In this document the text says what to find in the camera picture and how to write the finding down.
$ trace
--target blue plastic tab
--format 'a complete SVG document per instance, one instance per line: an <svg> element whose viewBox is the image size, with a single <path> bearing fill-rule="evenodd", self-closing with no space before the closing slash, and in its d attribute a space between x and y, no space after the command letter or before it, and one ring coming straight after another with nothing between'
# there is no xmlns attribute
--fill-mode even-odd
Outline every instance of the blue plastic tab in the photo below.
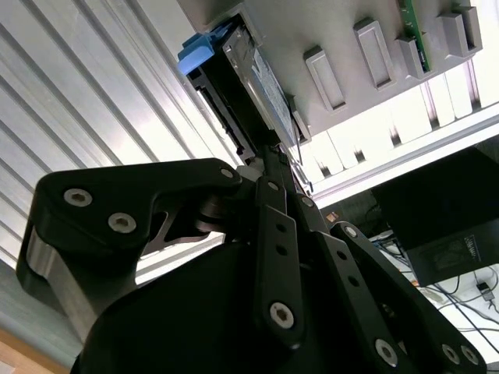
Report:
<svg viewBox="0 0 499 374"><path fill-rule="evenodd" d="M213 43L222 38L231 25L219 26L208 34L196 34L182 43L179 52L179 70L187 75L215 55Z"/></svg>
<svg viewBox="0 0 499 374"><path fill-rule="evenodd" d="M179 70L185 75L201 66L215 54L209 37L205 35L197 34L191 37L188 42L188 45L184 43L184 49L179 53Z"/></svg>

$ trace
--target black box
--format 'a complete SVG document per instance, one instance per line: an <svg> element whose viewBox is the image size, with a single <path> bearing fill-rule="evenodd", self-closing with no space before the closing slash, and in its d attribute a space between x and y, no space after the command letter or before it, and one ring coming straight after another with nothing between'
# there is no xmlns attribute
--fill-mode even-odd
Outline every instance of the black box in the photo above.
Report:
<svg viewBox="0 0 499 374"><path fill-rule="evenodd" d="M472 147L372 189L421 286L497 263L498 184Z"/></svg>

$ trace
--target wooden floor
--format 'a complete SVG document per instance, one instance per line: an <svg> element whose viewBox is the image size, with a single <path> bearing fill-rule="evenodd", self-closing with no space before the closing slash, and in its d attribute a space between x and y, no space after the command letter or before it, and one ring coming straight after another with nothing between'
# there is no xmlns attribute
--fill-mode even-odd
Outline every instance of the wooden floor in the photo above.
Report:
<svg viewBox="0 0 499 374"><path fill-rule="evenodd" d="M46 358L4 330L0 330L0 362L12 366L14 368L12 374L69 373L68 369Z"/></svg>

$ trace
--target rectangular slot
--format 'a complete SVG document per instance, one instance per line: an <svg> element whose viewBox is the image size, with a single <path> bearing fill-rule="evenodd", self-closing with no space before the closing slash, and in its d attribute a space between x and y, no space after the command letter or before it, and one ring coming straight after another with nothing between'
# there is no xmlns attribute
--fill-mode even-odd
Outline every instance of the rectangular slot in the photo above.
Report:
<svg viewBox="0 0 499 374"><path fill-rule="evenodd" d="M419 54L416 39L401 37L398 39L402 55L404 56L405 65L407 66L407 73L417 79L424 79L433 72L425 72L423 70L423 63Z"/></svg>
<svg viewBox="0 0 499 374"><path fill-rule="evenodd" d="M482 49L478 13L472 6L457 6L441 17L450 55L469 57Z"/></svg>
<svg viewBox="0 0 499 374"><path fill-rule="evenodd" d="M480 25L478 24L478 12L474 6L457 6L453 9L454 12L461 14L462 22L465 27L466 41L468 51L474 53L475 49L482 49L482 35L480 33Z"/></svg>
<svg viewBox="0 0 499 374"><path fill-rule="evenodd" d="M381 90L394 83L393 63L379 22L365 19L354 26L374 86Z"/></svg>
<svg viewBox="0 0 499 374"><path fill-rule="evenodd" d="M322 48L315 47L303 57L326 109L336 111L345 106L342 90Z"/></svg>

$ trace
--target cable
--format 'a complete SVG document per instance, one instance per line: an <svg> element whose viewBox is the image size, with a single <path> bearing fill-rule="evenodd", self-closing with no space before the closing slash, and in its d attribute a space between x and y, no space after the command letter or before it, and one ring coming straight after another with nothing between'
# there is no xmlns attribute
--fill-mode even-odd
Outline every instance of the cable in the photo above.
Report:
<svg viewBox="0 0 499 374"><path fill-rule="evenodd" d="M485 314L481 313L480 310L477 310L475 308L473 308L472 306L469 306L467 304L461 304L461 306L464 306L465 308L471 310L472 312L475 312L477 315L479 315L480 317L482 317L483 319L486 319L487 321L490 321L490 322L493 322L495 323L496 325L499 326L499 322L493 318L490 318L489 316L486 316Z"/></svg>
<svg viewBox="0 0 499 374"><path fill-rule="evenodd" d="M431 290L431 291L438 292L438 293L440 293L440 294L444 294L444 295L445 295L445 293L446 293L445 291L436 290L435 288L432 288L431 286L419 287L419 288L427 288L427 289L429 289L429 290Z"/></svg>
<svg viewBox="0 0 499 374"><path fill-rule="evenodd" d="M376 243L376 242L373 242L373 244L382 252L385 252L387 255L389 255L392 259L395 259L397 261L399 261L402 265L405 265L407 267L410 268L409 266L409 263L405 260L404 257L402 257L402 255L397 255L393 252L390 252L388 251L385 247L383 247L382 245Z"/></svg>
<svg viewBox="0 0 499 374"><path fill-rule="evenodd" d="M369 208L369 209L367 210L366 214L364 215L364 220L365 220L365 222L366 222L366 223L367 223L367 222L369 222L369 221L367 220L367 216L369 216L369 213L371 213L373 210L375 210L375 209L376 209L376 208L378 208L379 206L380 206L380 204L376 203L376 204L374 204L371 208Z"/></svg>
<svg viewBox="0 0 499 374"><path fill-rule="evenodd" d="M468 317L468 315L466 313L464 313L461 308L459 308L459 305L454 301L453 297L451 295L448 295L448 293L442 287L437 285L437 288L440 288L440 290L445 293L445 296L447 296L449 301L454 304L455 308L462 314L462 316L468 320L468 322L471 324L471 326L473 326L475 328L475 330L492 347L492 349L494 349L499 354L499 349L497 349L496 346L490 342L490 340L485 336L485 334L481 330L478 330L478 327L476 327L475 323L473 323L473 321Z"/></svg>
<svg viewBox="0 0 499 374"><path fill-rule="evenodd" d="M461 283L461 275L458 275L458 282L457 282L457 283L456 283L456 285L455 285L455 290L453 290L453 292L449 292L449 291L446 291L446 290L445 290L445 292L446 292L446 293L448 293L448 294L450 294L450 295L455 294L455 293L458 291L458 289L459 289L459 283ZM443 288L443 287L441 287L439 284L436 284L436 285L437 285L439 288L441 288L441 289L443 289L443 290L444 290L444 288Z"/></svg>
<svg viewBox="0 0 499 374"><path fill-rule="evenodd" d="M489 309L490 309L491 306L493 306L494 310L496 311L496 313L499 314L499 311L497 310L497 306L494 304L494 302L492 300L490 300Z"/></svg>
<svg viewBox="0 0 499 374"><path fill-rule="evenodd" d="M496 278L494 286L490 289L490 291L493 291L499 285L499 275L497 274L497 271L494 268L492 268L492 267L489 266L489 269L492 270L492 273L495 275L495 278ZM474 298L471 298L469 300L459 301L458 303L459 304L465 304L465 303L468 303L468 302L474 302L478 298L482 298L482 295L480 294L480 295L478 295L478 296L476 296ZM442 310L443 308L447 308L449 305L452 305L452 303L450 302L448 304L442 305L441 307L438 308L438 310Z"/></svg>
<svg viewBox="0 0 499 374"><path fill-rule="evenodd" d="M499 329L489 329L487 327L480 327L479 329L458 329L459 331L461 331L462 333L474 333L476 332L477 330L480 330L480 331L493 331L495 333L499 333Z"/></svg>

